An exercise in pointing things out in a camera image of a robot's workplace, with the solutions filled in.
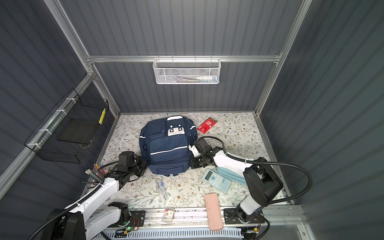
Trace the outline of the light blue calculator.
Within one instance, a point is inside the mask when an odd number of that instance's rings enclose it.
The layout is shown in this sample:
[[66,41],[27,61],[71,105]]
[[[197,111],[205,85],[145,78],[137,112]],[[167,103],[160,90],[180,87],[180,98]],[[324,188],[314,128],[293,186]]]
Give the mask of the light blue calculator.
[[227,194],[231,188],[232,181],[224,178],[223,176],[216,173],[214,170],[206,170],[202,176],[202,180],[209,185],[213,186],[217,190]]

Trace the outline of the light blue pencil case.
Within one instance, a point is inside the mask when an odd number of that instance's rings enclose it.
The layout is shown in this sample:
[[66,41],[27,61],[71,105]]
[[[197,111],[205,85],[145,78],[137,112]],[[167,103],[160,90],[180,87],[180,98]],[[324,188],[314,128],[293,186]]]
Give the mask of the light blue pencil case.
[[223,176],[224,178],[230,181],[237,182],[241,185],[247,186],[246,180],[243,176],[240,176],[239,174],[223,167],[216,167],[216,170],[217,170],[217,173]]

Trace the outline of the clear plastic pen pack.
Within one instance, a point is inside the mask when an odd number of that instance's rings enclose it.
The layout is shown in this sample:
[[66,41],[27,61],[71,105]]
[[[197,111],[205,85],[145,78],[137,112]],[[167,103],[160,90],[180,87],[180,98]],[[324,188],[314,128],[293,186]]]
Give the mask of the clear plastic pen pack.
[[167,188],[163,179],[159,179],[156,181],[156,188],[160,202],[166,202],[168,200],[169,195],[167,193]]

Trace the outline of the navy blue student backpack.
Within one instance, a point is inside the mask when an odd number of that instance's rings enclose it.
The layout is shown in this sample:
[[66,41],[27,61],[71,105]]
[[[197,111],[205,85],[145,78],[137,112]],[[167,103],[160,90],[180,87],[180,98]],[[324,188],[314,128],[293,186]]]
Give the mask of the navy blue student backpack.
[[155,175],[177,176],[190,168],[192,144],[198,139],[194,122],[171,116],[148,122],[140,132],[141,155]]

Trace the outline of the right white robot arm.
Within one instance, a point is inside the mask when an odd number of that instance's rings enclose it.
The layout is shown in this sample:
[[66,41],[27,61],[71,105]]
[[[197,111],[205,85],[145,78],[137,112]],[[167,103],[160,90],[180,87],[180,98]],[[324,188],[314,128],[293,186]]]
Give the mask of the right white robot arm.
[[189,149],[193,153],[190,159],[192,169],[215,166],[219,175],[248,188],[249,194],[238,204],[236,212],[229,215],[241,223],[250,222],[252,216],[270,205],[283,188],[282,180],[263,157],[252,164],[251,159],[228,153],[224,146],[211,147],[203,137]]

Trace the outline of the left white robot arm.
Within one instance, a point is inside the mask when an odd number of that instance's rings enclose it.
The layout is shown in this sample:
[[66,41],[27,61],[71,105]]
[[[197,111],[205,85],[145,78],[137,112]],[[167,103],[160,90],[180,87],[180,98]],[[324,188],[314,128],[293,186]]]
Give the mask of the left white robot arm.
[[104,236],[104,229],[109,226],[118,226],[124,232],[138,230],[144,224],[143,211],[135,215],[127,204],[120,202],[108,204],[99,213],[96,210],[127,183],[132,183],[132,177],[143,176],[147,167],[143,157],[125,151],[117,161],[97,168],[98,175],[87,170],[96,181],[95,187],[66,208],[53,210],[30,239],[41,235],[42,240],[91,240],[99,234]]

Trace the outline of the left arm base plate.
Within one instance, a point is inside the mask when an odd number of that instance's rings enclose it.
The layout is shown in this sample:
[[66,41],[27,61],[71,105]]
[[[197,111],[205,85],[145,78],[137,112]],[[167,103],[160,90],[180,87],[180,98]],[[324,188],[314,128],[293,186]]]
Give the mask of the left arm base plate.
[[146,212],[145,211],[130,211],[129,217],[126,220],[123,220],[122,222],[119,221],[111,227],[114,228],[141,228],[144,226]]

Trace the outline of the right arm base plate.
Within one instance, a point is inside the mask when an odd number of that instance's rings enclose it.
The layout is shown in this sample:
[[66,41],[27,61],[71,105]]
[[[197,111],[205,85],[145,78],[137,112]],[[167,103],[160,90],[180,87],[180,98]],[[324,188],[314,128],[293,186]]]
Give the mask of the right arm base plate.
[[223,210],[224,220],[227,225],[253,224],[260,225],[266,221],[263,219],[262,212],[246,214],[241,208],[226,208]]

